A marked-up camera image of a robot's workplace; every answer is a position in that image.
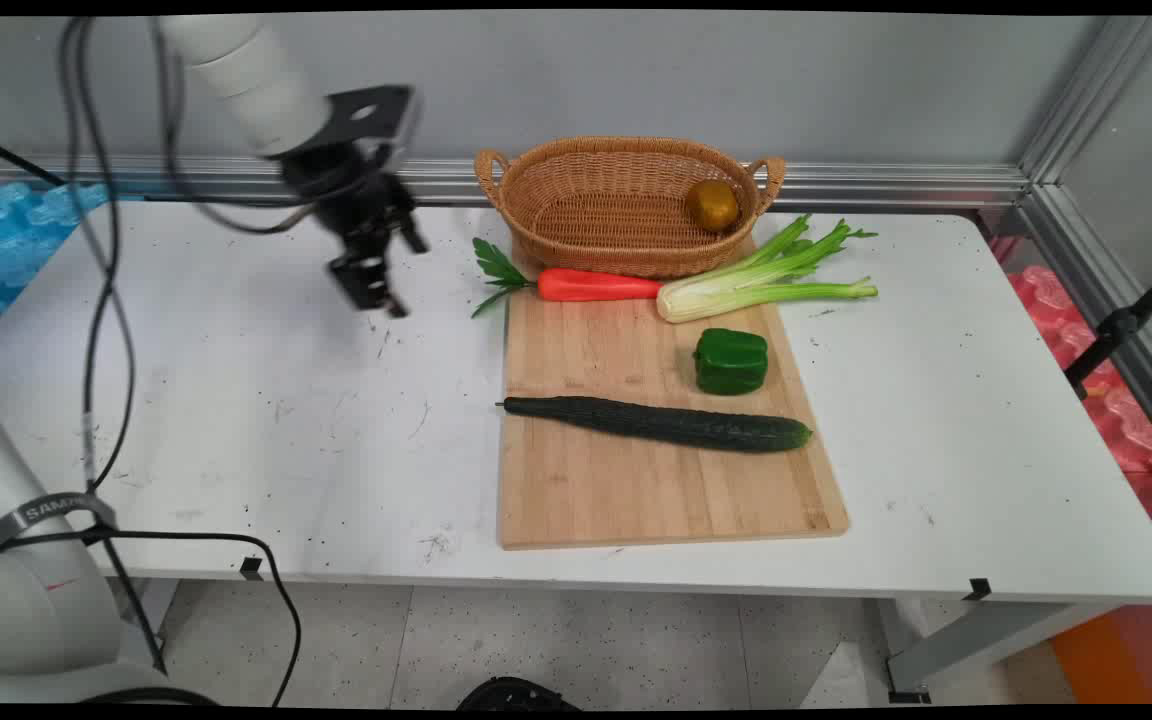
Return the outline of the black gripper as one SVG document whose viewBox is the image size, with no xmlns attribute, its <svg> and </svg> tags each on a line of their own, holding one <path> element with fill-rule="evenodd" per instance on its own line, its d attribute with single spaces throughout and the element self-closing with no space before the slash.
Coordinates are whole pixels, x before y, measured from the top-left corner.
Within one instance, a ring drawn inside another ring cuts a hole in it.
<svg viewBox="0 0 1152 720">
<path fill-rule="evenodd" d="M 340 253 L 329 260 L 339 290 L 357 310 L 384 310 L 391 318 L 407 316 L 407 306 L 391 290 L 384 259 L 392 234 L 397 233 L 412 253 L 429 252 L 414 217 L 414 196 L 391 168 L 401 154 L 394 143 L 333 143 L 282 159 L 285 183 L 339 240 Z"/>
</svg>

